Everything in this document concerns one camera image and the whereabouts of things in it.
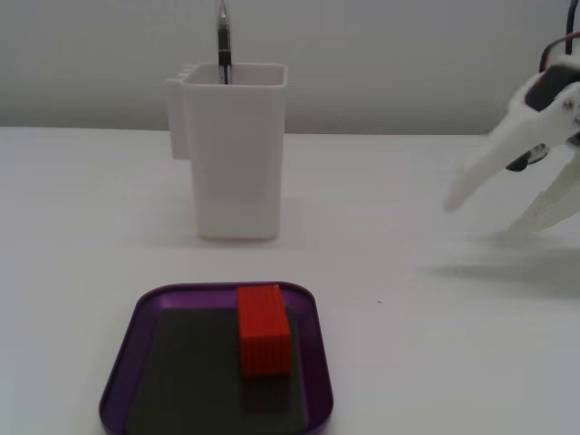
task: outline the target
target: white plastic container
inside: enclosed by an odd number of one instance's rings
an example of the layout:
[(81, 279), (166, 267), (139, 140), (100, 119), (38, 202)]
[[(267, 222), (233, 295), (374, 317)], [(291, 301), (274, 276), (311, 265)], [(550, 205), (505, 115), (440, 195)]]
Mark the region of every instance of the white plastic container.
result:
[(236, 63), (232, 76), (219, 84), (201, 63), (168, 80), (173, 157), (191, 162), (199, 236), (276, 237), (287, 69)]

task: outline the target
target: white table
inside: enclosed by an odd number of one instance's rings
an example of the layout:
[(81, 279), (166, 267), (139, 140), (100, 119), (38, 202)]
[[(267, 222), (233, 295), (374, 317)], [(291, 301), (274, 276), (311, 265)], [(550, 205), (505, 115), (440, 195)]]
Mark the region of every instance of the white table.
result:
[(280, 238), (212, 244), (192, 235), (166, 132), (0, 129), (0, 433), (102, 434), (139, 296), (230, 280), (314, 293), (326, 434), (577, 433), (580, 217), (493, 235), (568, 155), (505, 171), (447, 217), (453, 160), (477, 141), (289, 135)]

